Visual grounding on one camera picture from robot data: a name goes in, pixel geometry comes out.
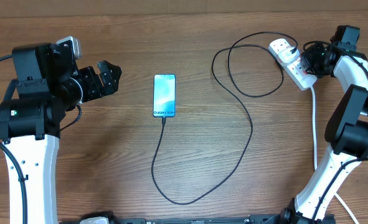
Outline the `Samsung Galaxy smartphone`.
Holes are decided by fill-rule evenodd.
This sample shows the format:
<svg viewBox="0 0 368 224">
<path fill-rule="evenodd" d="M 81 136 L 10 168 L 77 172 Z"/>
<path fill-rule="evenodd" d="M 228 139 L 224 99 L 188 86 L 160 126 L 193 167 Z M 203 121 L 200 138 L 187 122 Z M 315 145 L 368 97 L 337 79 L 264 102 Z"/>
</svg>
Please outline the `Samsung Galaxy smartphone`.
<svg viewBox="0 0 368 224">
<path fill-rule="evenodd" d="M 176 76 L 156 74 L 153 90 L 153 116 L 175 117 L 176 115 Z"/>
</svg>

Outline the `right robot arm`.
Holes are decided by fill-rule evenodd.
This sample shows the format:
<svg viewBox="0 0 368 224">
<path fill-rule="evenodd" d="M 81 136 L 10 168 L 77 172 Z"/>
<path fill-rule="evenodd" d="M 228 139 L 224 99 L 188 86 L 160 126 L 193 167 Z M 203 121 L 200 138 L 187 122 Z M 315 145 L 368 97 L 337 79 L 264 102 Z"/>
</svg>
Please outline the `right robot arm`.
<svg viewBox="0 0 368 224">
<path fill-rule="evenodd" d="M 344 96 L 327 123 L 322 161 L 306 187 L 268 223 L 334 223 L 326 214 L 330 201 L 347 176 L 368 161 L 368 61 L 357 51 L 359 36 L 358 27 L 338 26 L 329 42 L 314 40 L 302 53 L 291 46 L 278 53 L 301 90 L 330 76 L 340 82 Z"/>
</svg>

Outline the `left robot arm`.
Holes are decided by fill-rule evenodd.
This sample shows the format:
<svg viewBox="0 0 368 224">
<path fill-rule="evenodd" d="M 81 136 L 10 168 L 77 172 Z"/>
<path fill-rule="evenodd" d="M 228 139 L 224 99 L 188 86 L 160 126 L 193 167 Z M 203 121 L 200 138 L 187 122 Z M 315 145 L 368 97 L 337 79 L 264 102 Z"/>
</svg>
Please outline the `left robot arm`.
<svg viewBox="0 0 368 224">
<path fill-rule="evenodd" d="M 9 167 L 11 223 L 57 223 L 56 160 L 61 121 L 84 102 L 114 94 L 121 68 L 78 68 L 76 40 L 17 47 L 17 77 L 0 104 L 0 146 Z"/>
</svg>

